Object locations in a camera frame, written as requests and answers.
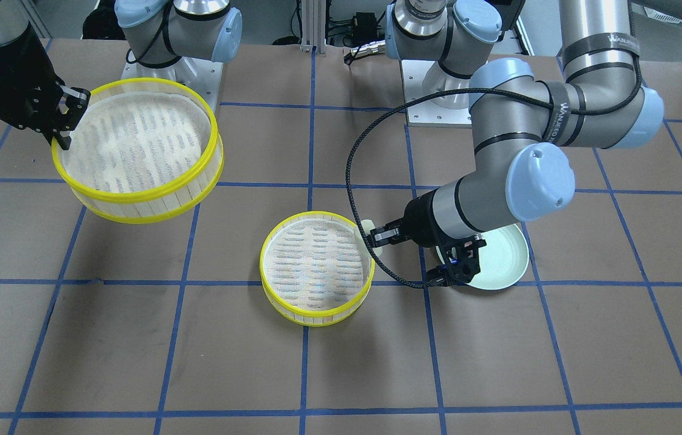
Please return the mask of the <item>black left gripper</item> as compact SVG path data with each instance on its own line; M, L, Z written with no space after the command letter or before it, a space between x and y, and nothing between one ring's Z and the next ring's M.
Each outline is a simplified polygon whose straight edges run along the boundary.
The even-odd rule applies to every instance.
M432 196L418 196L410 201L401 218L376 227L367 240L376 247L397 245L406 240L424 248L432 248L448 241L436 221Z

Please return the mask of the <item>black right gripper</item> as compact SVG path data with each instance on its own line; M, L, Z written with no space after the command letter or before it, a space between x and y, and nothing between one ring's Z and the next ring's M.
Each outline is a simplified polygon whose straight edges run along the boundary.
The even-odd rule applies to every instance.
M50 145L68 150L91 94L67 86L54 72L33 28L0 47L0 120L16 129L39 132Z

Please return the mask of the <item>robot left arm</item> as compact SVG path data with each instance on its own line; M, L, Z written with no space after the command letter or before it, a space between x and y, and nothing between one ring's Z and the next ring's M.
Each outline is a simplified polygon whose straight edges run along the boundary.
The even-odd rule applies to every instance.
M642 85L628 1L562 1L563 82L535 80L510 57L469 80L475 169L419 196L401 219L365 234L444 250L482 246L488 231L563 209L575 191L567 147L632 149L655 137L664 104Z

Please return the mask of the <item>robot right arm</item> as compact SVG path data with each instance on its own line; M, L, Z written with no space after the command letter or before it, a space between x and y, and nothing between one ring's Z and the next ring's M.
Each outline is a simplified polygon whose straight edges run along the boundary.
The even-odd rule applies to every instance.
M225 63L240 47L242 14L228 1L116 1L130 45L124 78L181 83L217 106ZM68 149L92 96L54 71L27 1L0 1L0 120Z

